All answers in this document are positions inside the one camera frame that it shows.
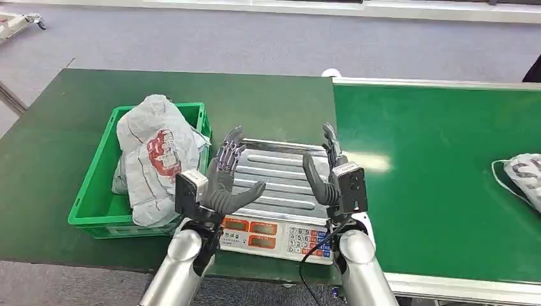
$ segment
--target green crate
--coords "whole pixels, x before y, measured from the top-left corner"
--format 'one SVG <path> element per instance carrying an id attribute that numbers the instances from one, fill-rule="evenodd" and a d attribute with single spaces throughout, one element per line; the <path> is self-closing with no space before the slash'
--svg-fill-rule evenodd
<path id="1" fill-rule="evenodd" d="M 203 135 L 211 137 L 211 125 L 203 103 L 175 104 L 186 121 Z M 113 110 L 98 149 L 86 173 L 77 198 L 71 208 L 68 223 L 88 231 L 96 239 L 164 236 L 175 228 L 173 222 L 159 228 L 145 228 L 131 221 L 127 195 L 111 191 L 113 174 L 122 154 L 117 139 L 118 120 L 134 106 L 120 106 Z M 199 170 L 204 174 L 210 149 L 201 152 Z"/>

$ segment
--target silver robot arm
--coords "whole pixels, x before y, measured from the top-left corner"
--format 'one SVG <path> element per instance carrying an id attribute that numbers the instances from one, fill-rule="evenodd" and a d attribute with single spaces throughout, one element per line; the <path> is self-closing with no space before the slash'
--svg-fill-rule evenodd
<path id="1" fill-rule="evenodd" d="M 302 167 L 316 200 L 329 206 L 330 231 L 339 230 L 332 239 L 334 264 L 342 275 L 348 305 L 398 306 L 378 260 L 368 204 L 364 169 L 348 162 L 342 155 L 336 133 L 330 124 L 323 125 L 329 159 L 329 182 L 324 182 L 309 154 Z"/>
<path id="2" fill-rule="evenodd" d="M 364 232 L 351 229 L 342 234 L 339 251 L 345 261 L 342 286 L 348 305 L 398 306 L 376 259 L 376 249 Z"/>
<path id="3" fill-rule="evenodd" d="M 241 140 L 241 127 L 226 135 L 206 177 L 196 170 L 176 176 L 175 210 L 183 219 L 139 306 L 189 305 L 214 264 L 224 216 L 255 201 L 264 192 L 265 183 L 257 182 L 248 191 L 231 194 L 233 174 L 245 149 Z"/>
<path id="4" fill-rule="evenodd" d="M 201 285 L 205 272 L 214 263 L 214 255 L 198 275 L 194 261 L 203 242 L 199 233 L 178 227 L 167 249 L 167 255 L 141 299 L 139 306 L 189 305 Z"/>

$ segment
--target white cable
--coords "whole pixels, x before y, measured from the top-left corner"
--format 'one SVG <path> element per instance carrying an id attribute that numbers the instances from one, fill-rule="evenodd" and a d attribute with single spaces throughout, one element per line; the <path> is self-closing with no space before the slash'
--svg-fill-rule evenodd
<path id="1" fill-rule="evenodd" d="M 494 179 L 497 181 L 497 183 L 498 183 L 501 187 L 505 188 L 505 190 L 507 190 L 507 191 L 509 191 L 510 193 L 514 194 L 516 197 L 518 197 L 518 198 L 520 198 L 521 200 L 525 201 L 529 206 L 532 206 L 532 207 L 533 207 L 533 204 L 530 203 L 530 201 L 528 201 L 528 199 L 526 199 L 526 198 L 523 197 L 523 196 L 518 195 L 516 192 L 514 192 L 513 190 L 511 190 L 511 188 L 507 187 L 507 185 L 505 185 L 504 183 L 502 183 L 502 182 L 500 181 L 500 179 L 498 178 L 498 176 L 496 175 L 496 169 L 494 168 L 494 165 L 495 165 L 496 163 L 508 163 L 508 162 L 510 162 L 510 161 L 507 160 L 507 159 L 500 159 L 500 160 L 498 160 L 498 161 L 493 161 L 493 162 L 491 163 L 492 175 L 494 176 Z"/>

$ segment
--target red logo on bag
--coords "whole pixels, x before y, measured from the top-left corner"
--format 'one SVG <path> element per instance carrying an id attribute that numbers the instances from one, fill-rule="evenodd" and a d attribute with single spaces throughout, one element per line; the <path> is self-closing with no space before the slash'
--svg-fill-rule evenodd
<path id="1" fill-rule="evenodd" d="M 173 132 L 161 129 L 156 138 L 149 141 L 147 150 L 152 165 L 160 175 L 175 182 L 175 175 L 182 171 L 181 162 L 174 151 Z"/>

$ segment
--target digital scale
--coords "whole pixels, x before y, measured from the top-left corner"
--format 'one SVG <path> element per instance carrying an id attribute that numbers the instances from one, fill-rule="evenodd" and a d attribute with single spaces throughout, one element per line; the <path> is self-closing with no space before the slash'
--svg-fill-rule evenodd
<path id="1" fill-rule="evenodd" d="M 246 150 L 235 171 L 233 194 L 262 180 L 263 195 L 223 220 L 220 249 L 300 261 L 326 234 L 326 207 L 319 204 L 302 169 L 302 155 L 312 155 L 318 173 L 328 180 L 327 153 L 298 143 L 243 139 Z M 306 260 L 330 265 L 330 244 Z"/>

